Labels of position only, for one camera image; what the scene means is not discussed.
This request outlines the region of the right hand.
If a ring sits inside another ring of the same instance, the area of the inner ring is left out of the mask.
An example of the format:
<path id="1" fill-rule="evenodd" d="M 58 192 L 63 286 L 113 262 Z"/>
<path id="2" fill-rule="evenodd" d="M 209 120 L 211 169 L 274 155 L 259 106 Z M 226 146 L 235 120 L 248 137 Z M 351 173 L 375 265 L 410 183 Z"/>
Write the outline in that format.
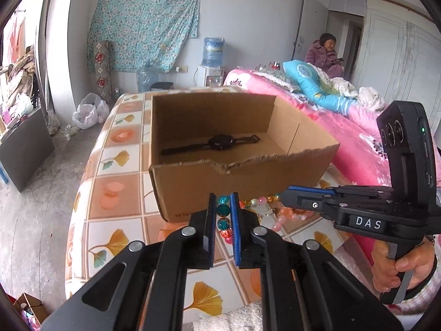
<path id="1" fill-rule="evenodd" d="M 413 277 L 407 287 L 413 289 L 429 276 L 435 259 L 434 245 L 428 240 L 396 261 L 389 259 L 388 255 L 388 244 L 375 241 L 372 250 L 373 285 L 381 293 L 398 288 L 401 284 L 398 274 L 407 271 L 413 271 Z"/>

